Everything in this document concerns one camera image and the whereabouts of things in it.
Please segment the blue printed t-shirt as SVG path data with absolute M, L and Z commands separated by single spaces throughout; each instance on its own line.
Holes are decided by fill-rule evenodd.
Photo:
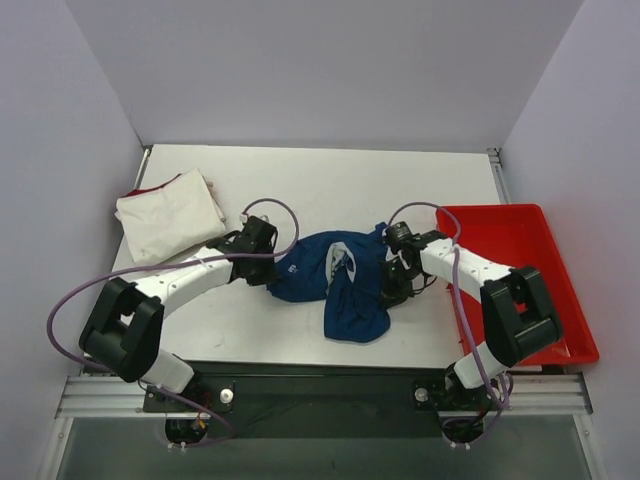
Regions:
M 325 231 L 298 240 L 276 264 L 278 278 L 267 286 L 289 303 L 325 302 L 324 336 L 365 344 L 390 328 L 380 304 L 387 246 L 382 222 L 370 233 Z

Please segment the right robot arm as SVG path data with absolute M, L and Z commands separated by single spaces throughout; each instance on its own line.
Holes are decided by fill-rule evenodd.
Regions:
M 485 382 L 562 339 L 562 322 L 536 268 L 495 263 L 436 232 L 385 243 L 409 273 L 442 279 L 458 302 L 464 292 L 481 306 L 484 340 L 453 365 L 442 386 L 451 406 L 467 407 Z

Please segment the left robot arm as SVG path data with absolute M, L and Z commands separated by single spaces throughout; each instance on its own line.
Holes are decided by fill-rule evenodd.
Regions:
M 81 350 L 126 382 L 144 381 L 166 391 L 182 412 L 195 409 L 202 387 L 184 360 L 160 348 L 164 320 L 198 296 L 237 279 L 250 286 L 276 279 L 277 229 L 250 216 L 240 231 L 214 239 L 181 263 L 128 282 L 105 283 L 80 335 Z

